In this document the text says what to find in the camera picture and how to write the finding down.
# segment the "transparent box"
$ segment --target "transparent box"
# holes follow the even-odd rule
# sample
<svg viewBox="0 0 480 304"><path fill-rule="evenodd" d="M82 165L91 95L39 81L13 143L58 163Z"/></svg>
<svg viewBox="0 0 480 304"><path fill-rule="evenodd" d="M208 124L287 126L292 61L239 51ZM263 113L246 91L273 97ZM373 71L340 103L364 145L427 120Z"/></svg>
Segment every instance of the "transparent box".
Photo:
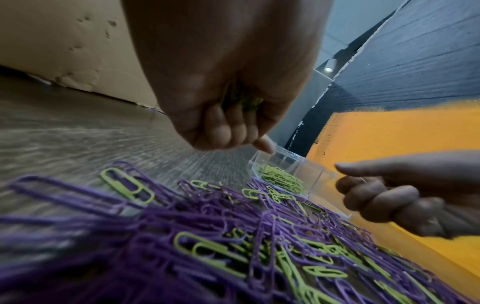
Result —
<svg viewBox="0 0 480 304"><path fill-rule="evenodd" d="M314 189L320 189L326 182L335 178L337 175L325 167L279 146L276 147L275 154L273 155L263 151L257 151L249 163L250 176L264 180L264 173L269 167L279 168L299 179L303 185L302 191L294 194L304 198L309 198ZM276 186L292 193L284 187Z"/></svg>

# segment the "yellow panel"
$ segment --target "yellow panel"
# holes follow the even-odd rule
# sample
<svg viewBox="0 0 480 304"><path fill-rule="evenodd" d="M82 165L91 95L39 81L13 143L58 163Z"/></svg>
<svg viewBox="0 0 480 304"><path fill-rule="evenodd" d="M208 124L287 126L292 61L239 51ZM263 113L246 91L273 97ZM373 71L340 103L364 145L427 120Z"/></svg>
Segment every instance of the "yellow panel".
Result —
<svg viewBox="0 0 480 304"><path fill-rule="evenodd" d="M332 115L307 158L335 170L336 162L419 152L480 149L479 139L480 106L476 101L466 106L421 110L340 113ZM372 225L366 225L368 229L372 228ZM411 236L412 242L421 242L480 277L480 237L464 237L455 241L421 238L395 227Z"/></svg>

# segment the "white cylindrical light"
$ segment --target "white cylindrical light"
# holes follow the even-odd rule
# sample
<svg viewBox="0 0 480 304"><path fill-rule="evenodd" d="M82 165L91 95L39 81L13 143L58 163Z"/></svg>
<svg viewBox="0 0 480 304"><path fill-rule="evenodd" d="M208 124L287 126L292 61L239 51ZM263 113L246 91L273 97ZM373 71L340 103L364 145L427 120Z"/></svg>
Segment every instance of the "white cylindrical light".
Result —
<svg viewBox="0 0 480 304"><path fill-rule="evenodd" d="M335 66L337 65L337 60L335 58L330 58L325 65L325 68L323 69L327 73L331 73L333 70L335 70Z"/></svg>

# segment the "orange painted surface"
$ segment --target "orange painted surface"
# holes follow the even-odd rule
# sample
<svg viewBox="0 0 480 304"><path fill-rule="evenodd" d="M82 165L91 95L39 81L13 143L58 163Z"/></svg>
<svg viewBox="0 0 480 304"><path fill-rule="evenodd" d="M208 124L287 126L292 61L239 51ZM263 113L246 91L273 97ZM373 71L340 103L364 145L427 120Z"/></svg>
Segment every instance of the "orange painted surface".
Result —
<svg viewBox="0 0 480 304"><path fill-rule="evenodd" d="M307 158L335 170L335 162L453 149L480 149L480 106L477 103L447 109L442 106L411 111L333 114ZM333 192L334 183L332 181L327 185L327 191L330 189ZM352 217L352 221L371 230L374 236L378 234L383 243L396 247L394 249L407 258L437 274L443 273L439 277L458 290L480 297L477 290L480 286L480 237L463 237L454 241L421 238L394 225L367 223L357 215ZM398 240L389 239L385 231L398 237L392 227L407 235L407 238L402 238L404 246L399 247L395 243ZM449 271L443 269L447 262L438 264L432 263L432 259L425 259L425 254L433 256L435 252L462 269L452 268L456 274L448 277Z"/></svg>

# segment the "person's left hand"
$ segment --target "person's left hand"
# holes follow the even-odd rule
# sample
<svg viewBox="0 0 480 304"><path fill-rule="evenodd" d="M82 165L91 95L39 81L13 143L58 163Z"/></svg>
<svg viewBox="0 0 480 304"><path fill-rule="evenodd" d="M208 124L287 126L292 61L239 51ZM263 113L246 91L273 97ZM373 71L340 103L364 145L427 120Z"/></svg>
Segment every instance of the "person's left hand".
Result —
<svg viewBox="0 0 480 304"><path fill-rule="evenodd" d="M131 36L160 108L200 150L253 143L266 136L312 74L331 0L123 0ZM264 102L244 112L222 109L237 79Z"/></svg>

